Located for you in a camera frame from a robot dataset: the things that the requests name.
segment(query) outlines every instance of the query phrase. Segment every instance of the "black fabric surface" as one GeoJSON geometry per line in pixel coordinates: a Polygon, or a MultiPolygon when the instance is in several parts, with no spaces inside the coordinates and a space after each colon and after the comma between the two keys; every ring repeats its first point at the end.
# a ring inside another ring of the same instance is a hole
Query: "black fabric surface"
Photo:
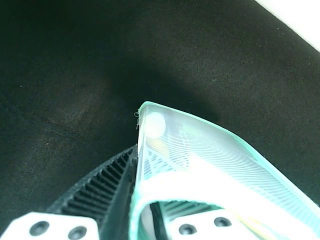
{"type": "Polygon", "coordinates": [[[0,232],[135,144],[145,100],[238,134],[320,202],[320,54],[253,0],[13,0],[0,16],[0,232]]]}

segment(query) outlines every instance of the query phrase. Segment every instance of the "clear plastic piece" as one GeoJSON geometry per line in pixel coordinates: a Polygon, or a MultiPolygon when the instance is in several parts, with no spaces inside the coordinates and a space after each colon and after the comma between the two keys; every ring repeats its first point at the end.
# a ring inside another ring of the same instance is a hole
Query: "clear plastic piece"
{"type": "Polygon", "coordinates": [[[320,237],[320,208],[247,142],[199,117],[145,102],[131,240],[140,231],[141,211],[157,201],[216,205],[281,239],[320,237]]]}

